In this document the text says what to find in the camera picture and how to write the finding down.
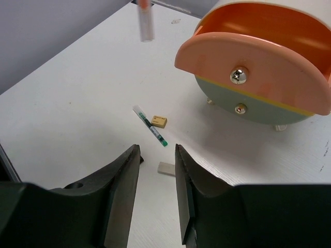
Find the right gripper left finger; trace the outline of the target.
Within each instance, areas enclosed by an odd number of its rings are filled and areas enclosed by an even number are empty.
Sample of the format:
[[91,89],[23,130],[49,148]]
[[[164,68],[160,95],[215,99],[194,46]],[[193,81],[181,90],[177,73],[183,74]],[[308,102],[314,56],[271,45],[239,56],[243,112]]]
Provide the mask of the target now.
[[1,247],[126,247],[140,162],[132,145],[64,188],[1,182]]

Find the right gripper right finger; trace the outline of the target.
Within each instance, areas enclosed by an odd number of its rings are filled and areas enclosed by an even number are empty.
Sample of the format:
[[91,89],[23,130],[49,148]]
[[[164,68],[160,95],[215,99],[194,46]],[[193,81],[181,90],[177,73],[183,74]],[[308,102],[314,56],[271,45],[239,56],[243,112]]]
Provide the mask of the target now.
[[329,184],[229,185],[175,147],[186,247],[330,247]]

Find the green clear pen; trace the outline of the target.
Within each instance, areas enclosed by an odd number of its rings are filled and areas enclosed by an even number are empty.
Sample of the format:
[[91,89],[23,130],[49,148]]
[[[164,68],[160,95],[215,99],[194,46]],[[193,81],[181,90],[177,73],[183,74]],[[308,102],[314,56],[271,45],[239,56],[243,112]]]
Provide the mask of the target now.
[[132,109],[137,114],[137,116],[144,122],[144,124],[148,127],[148,129],[156,137],[156,139],[162,144],[162,146],[166,147],[168,145],[168,142],[163,138],[163,136],[157,131],[157,129],[147,119],[147,117],[146,117],[145,113],[142,111],[142,109],[138,105],[133,106]]

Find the orange top drawer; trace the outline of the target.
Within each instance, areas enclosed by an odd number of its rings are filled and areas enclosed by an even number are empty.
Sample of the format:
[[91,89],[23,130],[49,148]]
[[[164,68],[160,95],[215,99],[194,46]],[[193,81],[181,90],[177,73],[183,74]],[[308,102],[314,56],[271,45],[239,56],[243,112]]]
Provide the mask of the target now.
[[330,3],[218,1],[179,48],[175,67],[326,116]]

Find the orange clear pen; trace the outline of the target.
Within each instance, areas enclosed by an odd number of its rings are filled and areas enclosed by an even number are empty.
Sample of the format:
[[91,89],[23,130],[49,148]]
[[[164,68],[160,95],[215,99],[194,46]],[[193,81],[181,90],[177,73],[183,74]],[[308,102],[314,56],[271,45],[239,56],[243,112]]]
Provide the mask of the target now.
[[137,0],[140,38],[142,42],[154,40],[154,23],[151,0]]

